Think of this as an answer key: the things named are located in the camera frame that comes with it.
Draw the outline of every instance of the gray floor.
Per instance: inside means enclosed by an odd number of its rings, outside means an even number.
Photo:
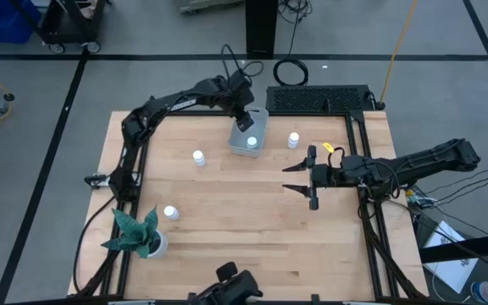
[[[472,1],[488,35],[488,1]],[[297,29],[294,53],[388,54],[410,2],[316,0]],[[292,26],[279,20],[275,49],[286,52]],[[177,13],[172,1],[115,0],[103,21],[102,53],[217,53],[229,43],[245,52],[243,7],[197,15]],[[33,36],[2,53],[47,53]],[[79,53],[68,47],[68,53]],[[420,1],[402,46],[404,54],[485,54],[461,1]],[[254,79],[255,104],[275,86],[272,67]],[[0,61],[0,79],[17,97],[0,124],[0,277],[7,262],[76,62]],[[310,85],[368,84],[379,97],[387,62],[306,61]],[[97,168],[108,116],[150,95],[163,96],[222,74],[219,61],[90,61],[82,78],[7,302],[63,297],[91,191],[82,182]],[[291,66],[287,82],[299,80]],[[415,152],[453,137],[469,139],[488,168],[488,62],[397,62],[386,98],[396,152]],[[464,177],[443,173],[420,182],[424,190]],[[446,206],[448,213],[488,231],[488,186]],[[454,221],[456,229],[479,236]]]

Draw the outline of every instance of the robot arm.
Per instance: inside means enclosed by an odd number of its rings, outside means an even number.
[[[342,148],[340,168],[330,164],[315,164],[316,147],[308,147],[308,156],[298,165],[283,169],[285,172],[310,170],[310,186],[284,185],[310,198],[310,209],[319,208],[317,187],[366,186],[369,197],[383,200],[398,193],[400,186],[412,186],[417,180],[442,170],[472,171],[477,167],[477,156],[470,142],[453,139],[422,152],[394,159],[345,156]]]
[[[138,153],[169,113],[193,105],[206,105],[210,108],[218,106],[230,117],[235,117],[238,128],[245,131],[253,125],[252,118],[244,110],[246,105],[253,102],[250,87],[251,82],[247,76],[241,70],[237,70],[228,80],[218,75],[201,80],[186,91],[167,97],[150,97],[143,106],[133,109],[122,121],[124,150],[117,168],[109,177],[86,177],[86,183],[96,187],[101,180],[109,178],[108,185],[116,200],[132,201],[138,194],[137,178],[133,177]]]

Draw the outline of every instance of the gray container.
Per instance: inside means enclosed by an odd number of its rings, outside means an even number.
[[[264,137],[269,121],[269,111],[265,108],[253,106],[247,106],[246,110],[253,119],[253,125],[248,130],[242,132],[236,126],[236,122],[233,123],[233,128],[230,131],[229,146],[231,152],[236,155],[257,158],[263,150]],[[258,140],[255,148],[248,148],[247,146],[247,138],[250,136],[254,136]]]

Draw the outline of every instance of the wooden table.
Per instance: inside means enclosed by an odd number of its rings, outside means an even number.
[[[124,112],[112,114],[99,164],[101,173],[110,173],[118,162],[123,141],[120,121],[125,116]],[[365,113],[365,118],[373,157],[394,158],[385,113]],[[230,153],[227,140],[232,124],[233,119],[226,117],[173,116],[153,135],[137,218],[142,221],[157,204],[159,229],[169,237],[169,250],[160,259],[131,255],[125,298],[187,299],[188,292],[201,292],[217,281],[219,266],[235,261],[240,270],[252,272],[265,300],[307,301],[311,294],[319,294],[324,301],[373,300],[356,190],[318,190],[319,211],[310,211],[307,199],[281,186],[308,183],[307,171],[281,172],[301,162],[308,145],[318,147],[318,164],[326,163],[328,152],[321,147],[323,142],[349,152],[345,120],[270,117],[260,158]],[[356,123],[354,130],[362,153]],[[297,149],[290,150],[286,143],[292,131],[299,133],[300,141]],[[191,157],[197,149],[207,160],[203,168]],[[332,163],[339,162],[340,154],[336,154]],[[111,196],[109,189],[94,191],[87,218]],[[180,210],[178,221],[164,217],[167,205]],[[383,210],[393,258],[426,293],[408,212],[387,203]],[[99,245],[109,239],[113,221],[107,209],[87,231],[79,263],[81,285],[105,259],[107,250]],[[119,267],[118,260],[112,292]],[[388,295],[380,258],[379,269],[383,293]]]

